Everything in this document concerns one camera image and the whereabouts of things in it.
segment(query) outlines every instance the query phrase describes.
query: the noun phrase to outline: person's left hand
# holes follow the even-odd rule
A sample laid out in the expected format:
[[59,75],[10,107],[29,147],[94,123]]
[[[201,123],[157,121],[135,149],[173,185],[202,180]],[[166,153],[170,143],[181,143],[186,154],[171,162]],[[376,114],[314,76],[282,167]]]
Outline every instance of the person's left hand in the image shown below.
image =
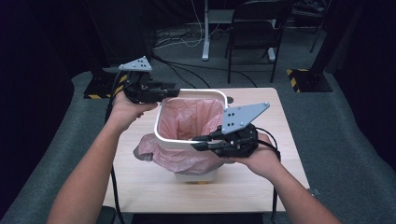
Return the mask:
[[113,102],[113,109],[107,122],[115,124],[123,132],[145,111],[152,110],[157,105],[157,103],[134,104],[125,96],[123,91],[120,91]]

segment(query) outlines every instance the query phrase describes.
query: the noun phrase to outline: black and yellow hazard tape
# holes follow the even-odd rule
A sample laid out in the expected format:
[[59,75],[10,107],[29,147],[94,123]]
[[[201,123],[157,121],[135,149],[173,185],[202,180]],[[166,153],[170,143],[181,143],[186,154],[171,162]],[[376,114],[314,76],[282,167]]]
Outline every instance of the black and yellow hazard tape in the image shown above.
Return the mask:
[[298,87],[298,83],[297,83],[295,74],[298,73],[298,72],[307,72],[307,71],[309,71],[309,70],[307,70],[307,69],[288,69],[286,71],[288,73],[291,86],[293,87],[293,90],[295,92],[300,92],[300,89]]
[[[126,80],[126,78],[127,78],[126,74],[121,77],[119,85],[116,88],[114,95],[117,95],[117,93],[122,91],[123,86],[124,86],[124,81]],[[106,98],[110,98],[111,91],[112,90],[110,88],[110,90],[107,90],[106,92],[95,92],[95,93],[84,94],[84,98],[85,99],[106,99]]]

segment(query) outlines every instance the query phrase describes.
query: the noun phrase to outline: chair backrest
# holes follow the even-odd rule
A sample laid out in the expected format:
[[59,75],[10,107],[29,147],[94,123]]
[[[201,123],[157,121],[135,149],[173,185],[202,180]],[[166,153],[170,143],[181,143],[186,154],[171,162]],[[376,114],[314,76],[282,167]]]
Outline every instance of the chair backrest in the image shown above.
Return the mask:
[[249,0],[235,9],[232,23],[276,20],[277,28],[280,24],[284,24],[291,9],[290,0]]

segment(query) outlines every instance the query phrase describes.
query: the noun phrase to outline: light wood tabletop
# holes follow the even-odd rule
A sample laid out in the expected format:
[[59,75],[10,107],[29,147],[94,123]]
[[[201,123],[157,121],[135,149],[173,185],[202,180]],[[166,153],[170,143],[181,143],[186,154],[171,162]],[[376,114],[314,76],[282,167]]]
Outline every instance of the light wood tabletop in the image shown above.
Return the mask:
[[[278,94],[272,88],[219,89],[233,97],[230,107],[268,102],[270,107],[252,121],[277,141],[283,165],[309,189],[290,127]],[[175,174],[154,162],[140,161],[134,149],[143,135],[154,132],[158,108],[136,120],[119,141],[114,169],[120,210],[130,213],[235,213],[272,211],[271,183],[239,163],[224,164],[207,184],[180,182]],[[114,205],[111,179],[104,205]],[[278,211],[285,211],[278,199]]]

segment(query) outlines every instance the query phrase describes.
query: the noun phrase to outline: person's right arm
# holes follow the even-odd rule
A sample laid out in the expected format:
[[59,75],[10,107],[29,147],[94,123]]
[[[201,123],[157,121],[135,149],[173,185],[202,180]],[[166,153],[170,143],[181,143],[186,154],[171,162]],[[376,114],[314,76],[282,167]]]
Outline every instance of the person's right arm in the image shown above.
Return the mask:
[[[259,138],[270,143],[266,134],[261,133]],[[257,148],[249,158],[231,160],[245,164],[274,185],[292,223],[341,223],[280,163],[269,147]]]

